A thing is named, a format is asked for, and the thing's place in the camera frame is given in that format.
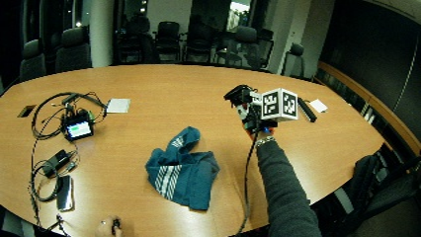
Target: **camera monitor screen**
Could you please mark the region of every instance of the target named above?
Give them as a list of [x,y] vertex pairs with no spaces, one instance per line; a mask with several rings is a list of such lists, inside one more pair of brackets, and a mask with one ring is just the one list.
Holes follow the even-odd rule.
[[92,135],[91,126],[88,121],[79,122],[67,126],[67,132],[72,139],[77,139]]

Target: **hand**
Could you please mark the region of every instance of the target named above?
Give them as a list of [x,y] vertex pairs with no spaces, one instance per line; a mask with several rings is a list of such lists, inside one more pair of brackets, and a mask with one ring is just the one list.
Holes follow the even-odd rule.
[[117,215],[109,215],[99,224],[96,231],[95,231],[95,237],[124,237],[123,230],[113,226],[113,221],[117,219],[121,223],[121,219]]

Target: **white cube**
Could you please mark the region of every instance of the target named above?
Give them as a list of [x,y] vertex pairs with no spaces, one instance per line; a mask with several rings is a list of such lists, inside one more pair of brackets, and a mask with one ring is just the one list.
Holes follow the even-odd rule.
[[263,119],[297,120],[297,94],[277,88],[263,93]]

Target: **power adapter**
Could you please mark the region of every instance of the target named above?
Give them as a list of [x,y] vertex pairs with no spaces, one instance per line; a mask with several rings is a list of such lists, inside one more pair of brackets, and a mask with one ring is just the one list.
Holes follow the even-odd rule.
[[53,177],[53,168],[59,170],[69,161],[69,156],[67,155],[64,150],[60,150],[56,155],[50,159],[48,162],[46,162],[46,166],[43,167],[44,174],[47,177]]

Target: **floor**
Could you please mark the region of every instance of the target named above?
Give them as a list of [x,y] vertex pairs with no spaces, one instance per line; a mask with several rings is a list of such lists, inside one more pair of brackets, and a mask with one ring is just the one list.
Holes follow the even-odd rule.
[[421,210],[415,198],[367,220],[348,237],[371,236],[421,236]]

